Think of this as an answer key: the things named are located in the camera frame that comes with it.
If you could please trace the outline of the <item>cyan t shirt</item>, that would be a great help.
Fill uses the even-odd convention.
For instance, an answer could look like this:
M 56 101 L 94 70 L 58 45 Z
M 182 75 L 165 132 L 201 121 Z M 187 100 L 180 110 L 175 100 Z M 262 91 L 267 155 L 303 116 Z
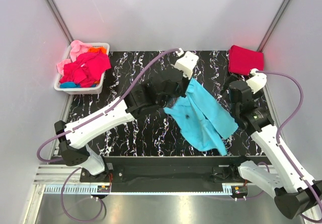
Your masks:
M 217 149 L 227 155 L 223 142 L 238 129 L 230 113 L 194 78 L 189 82 L 185 97 L 179 97 L 173 107 L 165 107 L 180 128 L 181 135 L 201 152 Z

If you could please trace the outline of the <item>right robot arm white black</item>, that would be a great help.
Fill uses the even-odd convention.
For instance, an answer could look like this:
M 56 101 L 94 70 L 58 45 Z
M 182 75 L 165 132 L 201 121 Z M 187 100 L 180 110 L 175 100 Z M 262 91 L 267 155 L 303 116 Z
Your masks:
M 230 101 L 230 115 L 264 151 L 276 170 L 271 174 L 246 157 L 228 169 L 232 181 L 248 180 L 273 198 L 279 211 L 288 219 L 318 206 L 321 207 L 321 181 L 316 180 L 296 159 L 284 140 L 269 110 L 258 107 L 255 100 L 267 82 L 267 76 L 256 69 L 241 80 L 231 74 L 221 94 Z

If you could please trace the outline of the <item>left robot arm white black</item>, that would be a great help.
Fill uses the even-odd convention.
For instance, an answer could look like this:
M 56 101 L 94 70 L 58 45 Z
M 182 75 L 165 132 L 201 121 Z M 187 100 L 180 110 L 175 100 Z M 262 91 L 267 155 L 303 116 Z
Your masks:
M 185 96 L 191 76 L 192 70 L 170 66 L 131 88 L 124 98 L 116 98 L 77 122 L 56 122 L 59 150 L 65 164 L 79 165 L 95 180 L 105 181 L 109 175 L 106 162 L 88 146 L 88 142 L 114 127 L 155 113 L 173 98 Z

